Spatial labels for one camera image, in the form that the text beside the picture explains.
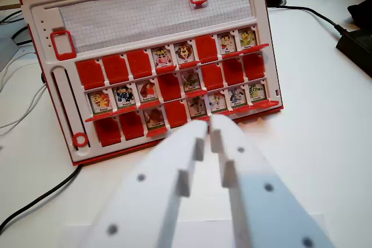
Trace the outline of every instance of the white table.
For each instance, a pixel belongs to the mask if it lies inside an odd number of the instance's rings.
[[[287,1],[353,30],[346,8],[363,0]],[[370,247],[372,79],[335,48],[338,34],[328,23],[303,11],[271,10],[269,15],[284,110],[240,125],[304,208],[324,214],[336,247]],[[0,93],[0,124],[23,114],[40,86],[37,65],[19,70]],[[1,145],[1,221],[74,169],[48,94]],[[58,247],[63,227],[91,224],[120,178],[149,151],[84,167],[61,195],[5,231],[0,247]],[[179,219],[229,218],[217,155],[206,148]]]

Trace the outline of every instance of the character card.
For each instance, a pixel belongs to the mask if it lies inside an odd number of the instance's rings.
[[[201,89],[199,74],[196,70],[181,72],[181,79],[184,85],[185,93]]]
[[[151,109],[144,110],[144,116],[148,130],[165,126],[163,113],[159,108],[153,107]]]
[[[227,110],[225,95],[221,94],[220,92],[215,92],[208,95],[208,101],[210,111],[212,113],[218,113]]]
[[[197,118],[207,115],[204,99],[200,96],[187,99],[187,106],[191,118]]]
[[[165,46],[152,49],[151,52],[156,68],[173,65],[170,51]]]
[[[242,49],[248,49],[257,45],[256,33],[250,27],[239,30],[239,39]]]
[[[181,42],[174,45],[177,61],[179,64],[192,62],[195,60],[192,46],[188,42]]]
[[[155,84],[150,80],[140,81],[136,83],[136,86],[141,103],[146,103],[158,99]]]
[[[230,88],[228,90],[230,97],[231,108],[241,107],[246,105],[246,98],[244,89],[240,87]]]
[[[223,33],[217,35],[219,42],[220,53],[225,55],[226,53],[236,52],[237,47],[235,46],[235,38],[230,33]]]
[[[89,101],[91,102],[93,114],[111,112],[109,95],[102,90],[88,93]]]
[[[261,82],[249,85],[249,95],[252,103],[267,99],[265,86]]]
[[[113,88],[117,109],[135,105],[133,90],[126,85]]]

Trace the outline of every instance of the red plastic ledge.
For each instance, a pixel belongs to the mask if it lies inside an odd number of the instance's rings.
[[[162,127],[159,129],[149,131],[146,136],[147,137],[158,136],[158,135],[165,134],[167,131],[168,131],[167,127]]]
[[[160,105],[160,101],[156,100],[156,101],[152,101],[152,102],[142,104],[141,106],[139,106],[139,109],[144,110],[144,109],[148,109],[149,107],[155,107],[155,106],[159,106],[159,105]]]
[[[262,45],[258,45],[258,46],[253,46],[249,49],[244,49],[242,51],[231,52],[231,53],[228,53],[226,55],[222,55],[222,58],[226,59],[226,58],[236,57],[236,56],[239,56],[239,55],[247,55],[247,54],[252,53],[252,52],[258,52],[261,49],[266,48],[267,46],[269,46],[269,44],[262,44]]]
[[[185,68],[189,68],[189,67],[194,67],[198,63],[199,63],[199,61],[192,61],[192,62],[187,62],[187,63],[179,64],[178,67],[180,69],[185,69]]]
[[[194,118],[194,120],[204,120],[204,121],[209,121],[209,116],[202,116],[199,118]]]
[[[266,109],[268,107],[273,107],[279,105],[278,101],[270,101],[270,100],[264,100],[260,102],[253,103],[254,109]]]
[[[161,68],[156,68],[156,73],[159,74],[164,74],[168,72],[172,72],[176,69],[176,65],[170,65],[166,67],[161,67]]]
[[[111,113],[102,113],[102,114],[99,114],[97,116],[93,116],[91,118],[86,119],[85,122],[96,121],[96,120],[116,116],[118,114],[133,112],[134,110],[137,110],[137,106],[131,106],[131,107],[126,107],[124,109],[119,109],[117,112],[114,112],[114,113],[112,113],[112,112]]]
[[[186,96],[189,98],[193,98],[197,96],[206,95],[207,93],[208,93],[207,90],[196,90],[196,91],[187,92]]]

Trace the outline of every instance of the white grid panel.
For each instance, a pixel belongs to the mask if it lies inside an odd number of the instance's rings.
[[[200,9],[190,0],[93,0],[60,10],[78,53],[252,17],[249,0]]]

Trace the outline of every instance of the red slot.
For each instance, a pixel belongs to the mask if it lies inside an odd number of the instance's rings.
[[[156,68],[156,73],[157,74],[164,74],[164,73],[172,72],[175,69],[176,69],[176,65],[170,65],[170,66],[166,66],[166,67],[160,67],[160,68]]]
[[[164,101],[181,98],[181,88],[178,78],[170,73],[158,76],[158,83]]]
[[[137,110],[137,106],[125,107],[123,109],[119,109],[117,112],[102,113],[97,116],[93,116],[91,118],[85,119],[85,122],[97,121],[103,118],[116,116],[118,114],[132,112],[134,110]]]
[[[101,65],[94,59],[76,62],[76,68],[85,90],[105,86]]]
[[[252,52],[258,52],[259,50],[266,48],[267,46],[269,46],[269,44],[252,46],[249,49],[243,49],[242,51],[238,51],[238,52],[231,52],[226,55],[222,55],[222,59],[232,58],[232,57],[239,56],[239,55],[245,55],[245,54],[252,53]]]
[[[127,58],[134,78],[143,78],[152,75],[149,55],[142,49],[128,52]]]
[[[97,120],[94,122],[94,127],[102,146],[121,142],[119,126],[113,118]]]
[[[254,109],[266,109],[268,107],[273,107],[277,105],[279,105],[278,101],[264,100],[264,101],[255,102],[253,104],[253,108]]]
[[[198,64],[198,61],[192,61],[192,62],[187,62],[187,63],[180,64],[178,67],[180,69],[185,69],[185,68],[196,66],[197,64]]]
[[[201,63],[218,60],[216,41],[210,35],[196,37],[195,43]]]
[[[207,94],[206,90],[196,90],[196,91],[187,92],[186,96],[189,98],[194,98],[194,97],[202,96],[205,94]]]
[[[123,57],[120,55],[105,56],[102,58],[102,62],[110,84],[129,80],[126,60]]]
[[[126,140],[144,136],[144,126],[137,112],[129,112],[119,115],[119,121]]]
[[[216,64],[202,66],[202,74],[208,91],[223,87],[222,72]]]
[[[155,106],[159,106],[159,105],[160,105],[160,101],[156,100],[156,101],[152,101],[152,102],[142,104],[141,106],[139,106],[139,109],[144,110],[144,109],[148,109],[149,107],[155,107]]]
[[[243,113],[243,112],[247,112],[248,110],[253,110],[253,109],[255,109],[253,106],[245,105],[245,106],[241,106],[241,107],[237,107],[236,109],[233,109],[233,112]]]
[[[149,131],[146,136],[147,137],[158,136],[158,135],[165,134],[167,131],[168,131],[167,127],[162,127],[159,129]]]
[[[199,118],[196,118],[197,120],[204,120],[204,121],[209,121],[209,116],[202,116]]]
[[[259,55],[258,53],[246,55],[243,57],[243,64],[245,74],[250,81],[265,76],[265,66],[262,55]]]
[[[244,82],[242,63],[238,59],[231,58],[224,60],[222,61],[222,67],[227,85]]]
[[[186,108],[180,101],[164,105],[170,128],[176,128],[187,123]]]

